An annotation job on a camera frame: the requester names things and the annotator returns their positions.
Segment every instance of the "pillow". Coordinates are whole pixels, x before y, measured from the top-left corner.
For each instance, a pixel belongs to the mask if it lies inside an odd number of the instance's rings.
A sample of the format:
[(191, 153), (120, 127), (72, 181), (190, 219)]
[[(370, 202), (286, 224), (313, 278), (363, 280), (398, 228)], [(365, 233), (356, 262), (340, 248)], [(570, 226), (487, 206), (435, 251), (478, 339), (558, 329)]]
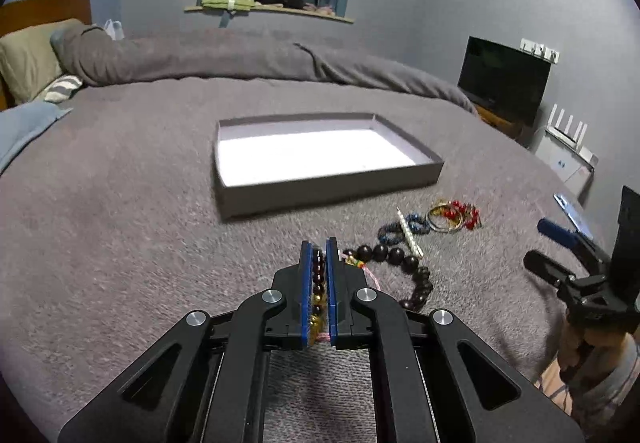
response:
[(63, 74), (45, 87), (36, 100), (51, 103), (64, 102), (82, 87), (82, 80), (74, 74)]
[(71, 112), (47, 102), (30, 102), (0, 112), (0, 174), (25, 146)]
[(62, 68), (49, 39), (61, 27), (81, 24), (77, 19), (32, 26), (0, 38), (0, 73), (16, 103), (33, 100)]

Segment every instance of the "striped pillow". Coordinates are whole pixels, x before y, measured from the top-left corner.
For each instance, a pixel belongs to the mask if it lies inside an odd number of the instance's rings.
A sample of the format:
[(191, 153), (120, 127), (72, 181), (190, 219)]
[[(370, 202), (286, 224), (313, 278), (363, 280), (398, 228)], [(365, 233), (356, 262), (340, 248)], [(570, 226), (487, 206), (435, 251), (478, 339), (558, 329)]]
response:
[(65, 74), (54, 80), (49, 86), (42, 91), (44, 93), (44, 101), (51, 103), (60, 103), (68, 100), (73, 96), (76, 90), (82, 87), (82, 80), (72, 74)]

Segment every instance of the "wooden headboard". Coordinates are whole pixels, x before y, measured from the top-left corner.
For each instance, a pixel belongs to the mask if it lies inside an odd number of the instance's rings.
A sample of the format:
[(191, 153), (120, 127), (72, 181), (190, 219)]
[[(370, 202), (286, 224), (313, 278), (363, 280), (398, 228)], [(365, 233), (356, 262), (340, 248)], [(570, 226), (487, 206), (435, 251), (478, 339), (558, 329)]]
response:
[[(91, 24), (89, 0), (17, 0), (0, 6), (0, 38), (30, 26), (77, 18)], [(15, 105), (14, 97), (0, 74), (0, 110)]]

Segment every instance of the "wooden tv stand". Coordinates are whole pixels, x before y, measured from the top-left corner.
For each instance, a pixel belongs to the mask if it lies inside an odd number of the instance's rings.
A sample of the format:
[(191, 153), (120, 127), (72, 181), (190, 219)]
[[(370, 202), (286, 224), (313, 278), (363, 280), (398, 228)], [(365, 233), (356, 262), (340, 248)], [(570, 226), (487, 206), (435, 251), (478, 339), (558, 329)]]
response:
[(520, 134), (522, 133), (522, 124), (521, 123), (513, 123), (511, 121), (507, 121), (504, 118), (500, 118), (500, 116), (496, 116), (490, 110), (485, 109), (483, 106), (474, 104), (476, 109), (478, 110), (478, 114), (484, 123), (488, 123), (493, 128), (498, 129), (501, 133), (509, 136), (511, 139), (518, 140)]

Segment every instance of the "person's arm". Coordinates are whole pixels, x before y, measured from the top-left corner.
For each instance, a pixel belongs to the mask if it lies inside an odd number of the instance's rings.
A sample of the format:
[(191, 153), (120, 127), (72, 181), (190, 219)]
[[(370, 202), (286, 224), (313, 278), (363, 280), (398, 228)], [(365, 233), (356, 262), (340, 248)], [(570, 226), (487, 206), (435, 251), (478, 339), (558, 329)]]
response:
[(587, 329), (565, 323), (558, 363), (561, 369), (579, 362), (578, 346), (594, 346), (589, 358), (568, 384), (573, 399), (572, 417), (588, 437), (606, 427), (640, 373), (638, 344), (628, 333)]

